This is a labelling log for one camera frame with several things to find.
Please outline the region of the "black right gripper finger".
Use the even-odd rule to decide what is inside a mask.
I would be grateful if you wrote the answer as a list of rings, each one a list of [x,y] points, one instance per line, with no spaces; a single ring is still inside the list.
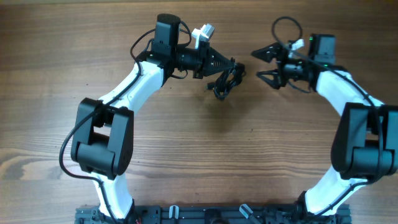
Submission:
[[[271,86],[273,89],[278,90],[281,87],[278,69],[257,72],[256,76]]]
[[[280,54],[282,46],[276,42],[267,47],[254,50],[251,52],[251,55],[257,59],[265,61],[267,63],[271,63],[274,58],[277,58]]]

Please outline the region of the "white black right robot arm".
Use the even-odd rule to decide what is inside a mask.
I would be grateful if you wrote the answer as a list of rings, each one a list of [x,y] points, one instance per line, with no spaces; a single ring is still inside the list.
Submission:
[[[298,59],[294,51],[303,39],[284,47],[274,43],[252,51],[274,70],[257,76],[278,90],[293,81],[308,82],[340,115],[331,147],[331,167],[321,180],[303,194],[305,213],[334,215],[337,208],[361,187],[397,172],[397,107],[386,105],[364,91],[347,69],[335,63],[336,38],[312,34],[307,57]]]

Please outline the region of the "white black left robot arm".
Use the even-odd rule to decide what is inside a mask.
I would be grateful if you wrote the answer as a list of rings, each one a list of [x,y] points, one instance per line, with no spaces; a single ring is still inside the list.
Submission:
[[[180,72],[192,72],[196,79],[218,74],[207,87],[219,100],[241,83],[244,65],[210,46],[213,31],[210,24],[190,30],[179,17],[159,14],[154,37],[134,57],[131,73],[100,99],[81,101],[67,141],[82,178],[95,183],[100,204],[78,209],[77,223],[141,222],[125,176],[133,153],[134,115],[169,78],[180,78]]]

